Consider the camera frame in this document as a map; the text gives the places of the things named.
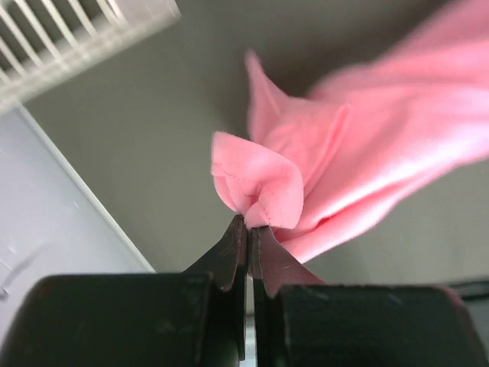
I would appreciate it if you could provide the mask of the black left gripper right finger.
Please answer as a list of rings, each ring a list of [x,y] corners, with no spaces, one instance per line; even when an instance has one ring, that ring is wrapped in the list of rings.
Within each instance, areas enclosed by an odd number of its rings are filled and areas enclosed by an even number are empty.
[[[286,313],[280,289],[325,282],[297,261],[269,226],[248,233],[248,275],[253,281],[257,365],[287,366]]]

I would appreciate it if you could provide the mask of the pink t shirt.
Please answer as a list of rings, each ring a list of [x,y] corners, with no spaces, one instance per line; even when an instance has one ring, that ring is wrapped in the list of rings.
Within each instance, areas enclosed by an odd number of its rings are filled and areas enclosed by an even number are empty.
[[[248,138],[216,132],[211,173],[248,228],[299,261],[368,231],[404,197],[488,156],[488,3],[455,1],[375,61],[288,96],[256,54]]]

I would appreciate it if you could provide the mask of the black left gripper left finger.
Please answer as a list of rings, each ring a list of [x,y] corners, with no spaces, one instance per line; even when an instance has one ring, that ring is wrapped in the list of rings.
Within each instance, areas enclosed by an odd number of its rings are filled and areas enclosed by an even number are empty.
[[[222,238],[184,271],[211,279],[202,338],[204,362],[245,359],[247,244],[244,218],[237,215]]]

